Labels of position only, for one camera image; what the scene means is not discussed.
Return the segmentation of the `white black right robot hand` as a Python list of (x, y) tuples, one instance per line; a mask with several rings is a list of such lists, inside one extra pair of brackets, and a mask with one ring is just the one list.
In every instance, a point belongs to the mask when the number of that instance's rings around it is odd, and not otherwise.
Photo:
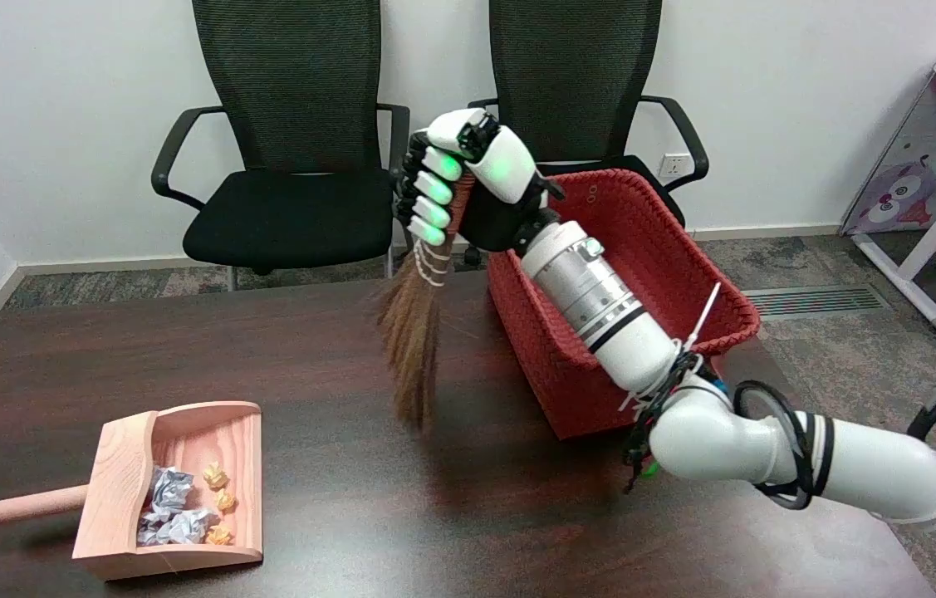
[(418, 241), (438, 247), (459, 235), (520, 255), (558, 221), (551, 201), (566, 197), (517, 133), (482, 107), (444, 113), (412, 133), (393, 187), (395, 218)]

